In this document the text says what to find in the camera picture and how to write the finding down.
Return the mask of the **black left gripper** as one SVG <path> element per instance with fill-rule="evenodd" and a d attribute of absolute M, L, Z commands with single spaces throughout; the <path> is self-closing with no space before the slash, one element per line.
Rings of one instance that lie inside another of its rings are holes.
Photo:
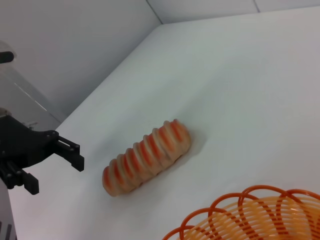
<path fill-rule="evenodd" d="M 85 159 L 80 146 L 54 130 L 31 130 L 10 115 L 0 118 L 0 178 L 11 190 L 24 188 L 32 195 L 39 193 L 39 180 L 23 169 L 36 165 L 53 153 L 82 172 Z"/>

